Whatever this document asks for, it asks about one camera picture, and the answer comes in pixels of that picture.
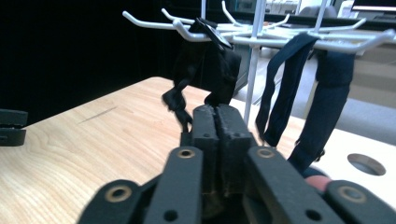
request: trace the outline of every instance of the black strap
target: black strap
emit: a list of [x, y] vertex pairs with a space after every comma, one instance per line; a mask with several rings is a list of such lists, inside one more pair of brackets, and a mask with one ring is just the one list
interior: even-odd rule
[[[256, 126], [260, 139], [276, 147], [289, 121], [291, 108], [301, 79], [301, 73], [310, 50], [318, 39], [307, 34], [300, 34], [289, 41], [268, 63], [267, 79]], [[268, 128], [265, 131], [271, 99], [275, 91], [274, 78], [280, 65], [285, 62], [285, 69]]]
[[354, 54], [318, 53], [317, 88], [308, 117], [289, 162], [303, 172], [320, 158], [341, 115], [353, 77]]
[[[214, 22], [196, 19], [196, 22], [190, 28], [190, 32], [209, 34], [209, 32], [215, 31], [210, 29], [210, 27], [216, 28], [216, 26]], [[221, 72], [221, 74], [211, 74], [211, 76], [221, 76], [222, 82], [216, 91], [213, 91], [205, 98], [205, 103], [217, 106], [219, 104], [228, 104], [233, 98], [241, 57], [233, 53], [232, 50], [224, 48], [226, 47], [224, 40], [219, 41], [218, 35], [210, 34], [209, 36], [213, 42], [183, 42], [173, 70], [175, 86], [163, 95], [163, 101], [168, 105], [169, 110], [175, 112], [177, 120], [182, 126], [183, 133], [189, 131], [192, 117], [185, 110], [186, 101], [182, 91], [194, 79], [210, 44], [215, 44], [217, 47], [218, 53], [214, 60], [218, 62]]]

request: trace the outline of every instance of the white plastic hook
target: white plastic hook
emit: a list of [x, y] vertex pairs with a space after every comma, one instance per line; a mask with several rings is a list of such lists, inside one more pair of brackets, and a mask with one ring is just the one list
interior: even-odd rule
[[190, 41], [190, 42], [204, 42], [204, 41], [210, 41], [210, 38], [207, 37], [204, 34], [194, 34], [189, 32], [183, 25], [183, 23], [181, 23], [180, 20], [175, 19], [173, 21], [173, 26], [175, 27], [175, 29], [178, 31], [178, 33], [185, 38], [186, 40]]
[[280, 26], [282, 24], [285, 24], [286, 22], [288, 22], [289, 17], [290, 17], [290, 14], [286, 15], [285, 20], [279, 21], [277, 23], [274, 23], [274, 24], [271, 24], [271, 25], [268, 25], [268, 26], [263, 26], [262, 29], [263, 30], [268, 30], [268, 29], [272, 29], [272, 28], [278, 27], [278, 26]]
[[194, 20], [171, 16], [171, 14], [169, 14], [168, 11], [166, 11], [165, 8], [161, 9], [161, 12], [163, 13], [163, 15], [165, 15], [166, 18], [168, 18], [171, 21], [180, 20], [181, 22], [187, 23], [187, 24], [193, 24], [194, 23]]
[[[364, 49], [370, 49], [380, 45], [386, 41], [392, 41], [396, 34], [394, 30], [387, 30], [382, 32], [380, 35], [376, 35], [366, 41], [358, 44], [351, 44], [346, 41], [340, 43], [339, 41], [326, 41], [319, 40], [315, 44], [315, 49], [327, 49], [332, 51], [344, 52], [344, 53], [356, 53]], [[246, 37], [234, 36], [231, 40], [235, 44], [250, 44], [256, 46], [265, 46], [272, 48], [282, 48], [289, 40], [288, 39], [251, 39]]]
[[161, 22], [151, 22], [151, 21], [140, 21], [127, 11], [122, 12], [122, 16], [124, 16], [128, 21], [131, 21], [133, 24], [144, 27], [144, 28], [151, 28], [151, 29], [163, 29], [163, 30], [175, 30], [175, 26], [170, 23], [161, 23]]
[[225, 2], [221, 1], [221, 8], [225, 14], [225, 16], [228, 18], [228, 20], [235, 26], [246, 26], [245, 24], [242, 24], [238, 21], [236, 21], [233, 16], [228, 12], [227, 7], [225, 6]]

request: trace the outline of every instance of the wood grain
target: wood grain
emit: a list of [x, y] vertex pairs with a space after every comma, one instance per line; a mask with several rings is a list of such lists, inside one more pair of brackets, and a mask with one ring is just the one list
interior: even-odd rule
[[[181, 130], [161, 101], [171, 87], [170, 80], [147, 79], [27, 127], [22, 147], [0, 147], [0, 222], [75, 223], [104, 184], [141, 185], [158, 175]], [[188, 87], [184, 94], [191, 112], [208, 92]], [[285, 157], [303, 125], [290, 119], [278, 147]]]

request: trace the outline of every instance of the light wood surface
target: light wood surface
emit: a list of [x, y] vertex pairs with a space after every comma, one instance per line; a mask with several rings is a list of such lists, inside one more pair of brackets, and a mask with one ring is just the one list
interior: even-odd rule
[[[27, 127], [22, 147], [0, 147], [0, 223], [75, 223], [104, 184], [144, 184], [158, 175], [179, 143], [180, 126], [161, 101], [172, 85], [152, 77]], [[183, 92], [190, 112], [208, 95], [192, 87]], [[231, 105], [244, 108], [235, 100]], [[278, 147], [286, 157], [303, 125], [290, 118]], [[255, 133], [252, 122], [249, 128]], [[338, 133], [348, 141], [348, 133]], [[396, 150], [361, 137], [353, 140], [357, 149], [360, 142]]]

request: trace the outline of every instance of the black device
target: black device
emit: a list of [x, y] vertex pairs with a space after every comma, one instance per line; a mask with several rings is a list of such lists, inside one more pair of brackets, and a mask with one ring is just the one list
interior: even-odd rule
[[20, 110], [0, 109], [0, 146], [18, 147], [24, 144], [28, 113]]
[[384, 13], [382, 16], [376, 16], [375, 19], [396, 22], [396, 1], [394, 0], [355, 0], [352, 11]]
[[225, 39], [218, 30], [216, 30], [217, 25], [214, 22], [207, 21], [202, 18], [197, 18], [195, 19], [195, 21], [200, 25], [202, 29], [204, 29], [205, 34], [210, 37], [212, 42], [215, 43], [220, 50], [222, 50], [223, 47], [233, 49], [233, 45], [230, 44], [230, 42], [228, 42], [228, 40]]
[[235, 108], [202, 105], [193, 117], [159, 176], [104, 185], [78, 223], [395, 223], [362, 186], [308, 186], [275, 148], [257, 145]]

